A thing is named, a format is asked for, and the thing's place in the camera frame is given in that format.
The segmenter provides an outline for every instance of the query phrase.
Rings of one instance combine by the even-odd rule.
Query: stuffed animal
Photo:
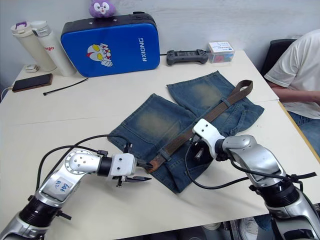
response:
[[[108,0],[91,0],[89,12],[94,18],[109,18],[115,14],[116,8]]]

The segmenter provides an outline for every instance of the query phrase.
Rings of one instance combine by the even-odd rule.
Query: white t-shirt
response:
[[[264,77],[288,89],[320,91],[320,29],[294,41]],[[295,114],[320,119],[320,106],[315,102],[284,102],[283,105]]]

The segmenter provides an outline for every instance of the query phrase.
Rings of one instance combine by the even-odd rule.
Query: black chair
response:
[[[281,55],[296,39],[278,39],[270,42],[269,51],[266,54],[260,74],[265,76],[267,72],[276,64]]]

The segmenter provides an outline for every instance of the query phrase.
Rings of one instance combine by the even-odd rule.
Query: person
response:
[[[320,156],[320,29],[294,41],[264,78]],[[257,223],[271,230],[268,214],[241,219],[243,240],[257,239]]]

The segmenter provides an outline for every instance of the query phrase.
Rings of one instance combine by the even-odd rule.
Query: blue case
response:
[[[61,43],[84,77],[151,70],[160,62],[156,23],[143,12],[67,22]]]

